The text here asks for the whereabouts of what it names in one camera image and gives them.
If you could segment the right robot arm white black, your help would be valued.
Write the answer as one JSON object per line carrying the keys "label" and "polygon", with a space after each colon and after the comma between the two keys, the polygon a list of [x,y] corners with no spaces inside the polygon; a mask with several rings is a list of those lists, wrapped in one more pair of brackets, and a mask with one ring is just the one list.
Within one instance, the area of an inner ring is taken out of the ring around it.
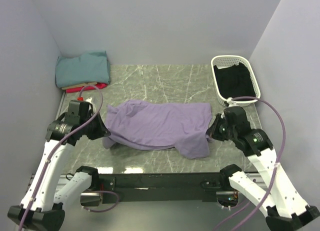
{"label": "right robot arm white black", "polygon": [[242,193],[264,215],[271,231],[297,231],[320,216],[319,209],[308,204],[290,181],[268,135],[251,128],[242,107],[218,113],[206,134],[214,140],[232,141],[256,168],[267,190],[235,164],[220,170],[219,184],[226,191]]}

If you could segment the purple t shirt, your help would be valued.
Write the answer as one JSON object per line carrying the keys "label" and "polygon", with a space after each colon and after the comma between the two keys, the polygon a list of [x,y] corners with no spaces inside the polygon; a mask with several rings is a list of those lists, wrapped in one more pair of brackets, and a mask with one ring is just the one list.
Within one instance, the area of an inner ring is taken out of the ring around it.
{"label": "purple t shirt", "polygon": [[211,120],[209,103],[128,100],[108,106],[105,125],[110,136],[103,138],[102,145],[109,149],[118,143],[142,151],[176,148],[185,158],[206,158]]}

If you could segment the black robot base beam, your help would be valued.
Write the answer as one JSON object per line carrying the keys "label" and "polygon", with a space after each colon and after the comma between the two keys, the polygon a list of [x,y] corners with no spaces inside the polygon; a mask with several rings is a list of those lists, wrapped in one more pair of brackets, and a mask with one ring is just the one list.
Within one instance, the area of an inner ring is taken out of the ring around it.
{"label": "black robot base beam", "polygon": [[123,173],[100,174],[99,177],[100,184],[96,188],[81,194],[81,205],[97,207],[116,202],[116,196],[99,194],[99,190],[118,194],[121,202],[217,202],[220,197],[226,198],[238,193],[219,172]]}

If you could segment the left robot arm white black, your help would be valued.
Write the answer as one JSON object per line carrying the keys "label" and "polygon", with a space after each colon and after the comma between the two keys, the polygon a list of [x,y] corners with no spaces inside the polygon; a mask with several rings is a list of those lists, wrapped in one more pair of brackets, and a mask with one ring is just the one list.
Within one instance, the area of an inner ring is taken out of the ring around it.
{"label": "left robot arm white black", "polygon": [[62,170],[76,143],[85,136],[97,140],[110,135],[91,98],[71,100],[66,112],[47,128],[43,155],[25,196],[20,204],[11,206],[7,216],[18,230],[58,231],[65,212],[85,191],[101,187],[97,168],[81,166],[71,180],[56,190]]}

